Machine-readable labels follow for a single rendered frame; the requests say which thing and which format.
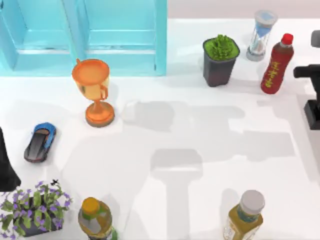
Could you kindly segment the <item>green plant in dark pot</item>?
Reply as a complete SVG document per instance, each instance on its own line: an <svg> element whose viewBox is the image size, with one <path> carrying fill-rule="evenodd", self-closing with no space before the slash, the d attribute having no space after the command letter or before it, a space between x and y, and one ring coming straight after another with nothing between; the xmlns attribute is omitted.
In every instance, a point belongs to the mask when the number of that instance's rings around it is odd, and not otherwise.
<svg viewBox="0 0 320 240"><path fill-rule="evenodd" d="M237 57L241 51L227 35L207 39L203 47L203 77L209 87L228 84Z"/></svg>

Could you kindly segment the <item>orange trophy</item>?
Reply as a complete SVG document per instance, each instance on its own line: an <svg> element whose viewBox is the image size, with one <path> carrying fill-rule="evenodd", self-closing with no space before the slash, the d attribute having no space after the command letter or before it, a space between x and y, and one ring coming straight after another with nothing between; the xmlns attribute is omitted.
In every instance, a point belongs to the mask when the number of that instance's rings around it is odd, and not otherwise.
<svg viewBox="0 0 320 240"><path fill-rule="evenodd" d="M110 68L100 59L76 59L71 72L82 95L93 101L85 111L87 123L96 128L109 125L115 118L115 110L105 100L109 96Z"/></svg>

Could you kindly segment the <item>blue and black toy car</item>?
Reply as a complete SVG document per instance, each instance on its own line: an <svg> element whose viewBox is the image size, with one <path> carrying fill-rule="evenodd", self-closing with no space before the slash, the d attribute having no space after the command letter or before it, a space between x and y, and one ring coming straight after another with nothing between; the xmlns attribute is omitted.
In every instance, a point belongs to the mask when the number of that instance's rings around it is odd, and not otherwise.
<svg viewBox="0 0 320 240"><path fill-rule="evenodd" d="M47 159L56 133L56 127L49 122L37 124L33 129L30 142L24 151L24 159L30 163L44 162Z"/></svg>

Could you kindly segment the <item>purple flower plant pot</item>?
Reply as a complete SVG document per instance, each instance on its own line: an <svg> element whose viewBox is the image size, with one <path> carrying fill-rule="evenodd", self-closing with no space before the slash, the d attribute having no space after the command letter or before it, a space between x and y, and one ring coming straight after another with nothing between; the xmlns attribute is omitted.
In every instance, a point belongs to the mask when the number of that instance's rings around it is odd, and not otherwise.
<svg viewBox="0 0 320 240"><path fill-rule="evenodd" d="M34 189L4 193L0 203L0 240L18 240L60 230L73 203L59 182L38 182Z"/></svg>

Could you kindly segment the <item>red bottle with red cap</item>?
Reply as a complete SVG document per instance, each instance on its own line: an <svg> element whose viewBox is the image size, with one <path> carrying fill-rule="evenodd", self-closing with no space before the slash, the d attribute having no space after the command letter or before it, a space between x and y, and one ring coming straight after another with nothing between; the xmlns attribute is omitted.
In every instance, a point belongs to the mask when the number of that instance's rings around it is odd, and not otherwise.
<svg viewBox="0 0 320 240"><path fill-rule="evenodd" d="M260 84L264 93L272 95L279 91L286 68L294 55L293 39L292 34L285 33L281 41L273 46L268 67Z"/></svg>

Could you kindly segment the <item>yellow bottle with grey cap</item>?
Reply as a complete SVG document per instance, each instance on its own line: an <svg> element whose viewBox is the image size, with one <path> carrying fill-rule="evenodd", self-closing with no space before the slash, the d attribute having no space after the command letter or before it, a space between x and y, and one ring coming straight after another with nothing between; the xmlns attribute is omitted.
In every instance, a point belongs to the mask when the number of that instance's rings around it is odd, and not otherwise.
<svg viewBox="0 0 320 240"><path fill-rule="evenodd" d="M263 223L265 198L257 190L246 190L237 205L228 213L223 230L224 240L253 240Z"/></svg>

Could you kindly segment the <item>light blue rack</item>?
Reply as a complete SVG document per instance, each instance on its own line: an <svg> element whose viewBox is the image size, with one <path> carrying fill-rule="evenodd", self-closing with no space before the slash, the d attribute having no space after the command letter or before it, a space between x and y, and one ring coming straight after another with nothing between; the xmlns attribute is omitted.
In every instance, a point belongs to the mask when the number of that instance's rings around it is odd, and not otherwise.
<svg viewBox="0 0 320 240"><path fill-rule="evenodd" d="M163 76L168 0L0 0L0 76L68 77L100 59L112 76Z"/></svg>

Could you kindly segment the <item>yellow bottle with orange cap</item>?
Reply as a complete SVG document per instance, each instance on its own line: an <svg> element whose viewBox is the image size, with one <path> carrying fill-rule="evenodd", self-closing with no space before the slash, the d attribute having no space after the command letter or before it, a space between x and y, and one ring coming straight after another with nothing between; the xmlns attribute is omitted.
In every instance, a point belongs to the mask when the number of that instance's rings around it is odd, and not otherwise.
<svg viewBox="0 0 320 240"><path fill-rule="evenodd" d="M94 197L87 197L82 202L78 224L88 240L118 240L109 206Z"/></svg>

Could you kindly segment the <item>grey and blue hourglass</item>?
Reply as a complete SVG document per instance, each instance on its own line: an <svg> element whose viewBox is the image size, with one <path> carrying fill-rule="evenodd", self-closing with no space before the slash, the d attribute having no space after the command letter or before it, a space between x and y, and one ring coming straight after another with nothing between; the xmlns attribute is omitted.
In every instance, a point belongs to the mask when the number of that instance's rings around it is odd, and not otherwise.
<svg viewBox="0 0 320 240"><path fill-rule="evenodd" d="M278 16L269 10L258 10L254 14L255 27L246 51L250 61L259 62L264 59L270 32L278 20Z"/></svg>

